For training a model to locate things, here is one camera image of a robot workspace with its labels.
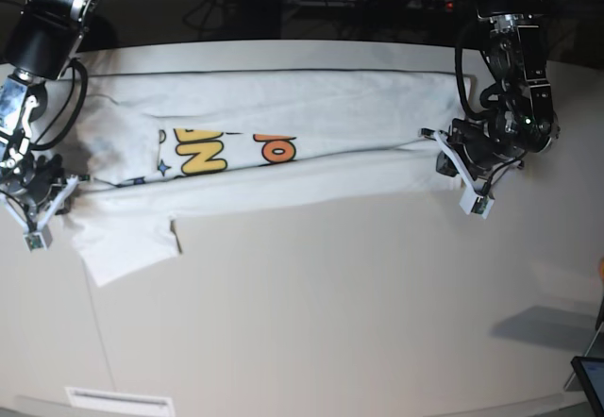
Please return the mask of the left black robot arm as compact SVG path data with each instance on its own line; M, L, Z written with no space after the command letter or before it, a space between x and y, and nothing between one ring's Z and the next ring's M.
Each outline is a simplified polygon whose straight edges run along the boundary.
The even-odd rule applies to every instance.
M435 134L445 145L437 171L461 175L480 197L487 196L498 174L521 165L529 154L543 153L560 137L539 17L543 0L472 0L475 18L461 29L454 68L463 110L447 132ZM494 82L473 109L463 73L463 49L469 38L485 33L480 55Z

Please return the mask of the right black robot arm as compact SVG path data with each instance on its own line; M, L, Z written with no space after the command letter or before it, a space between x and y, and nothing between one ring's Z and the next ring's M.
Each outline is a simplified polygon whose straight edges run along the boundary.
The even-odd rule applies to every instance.
M88 74L76 52L99 1L25 0L8 38L5 59L13 71L1 87L1 198L10 209L23 212L28 229L67 184L61 157L42 154L66 137L83 107ZM54 139L35 139L33 124L48 105L45 85L66 70L80 79L74 111Z

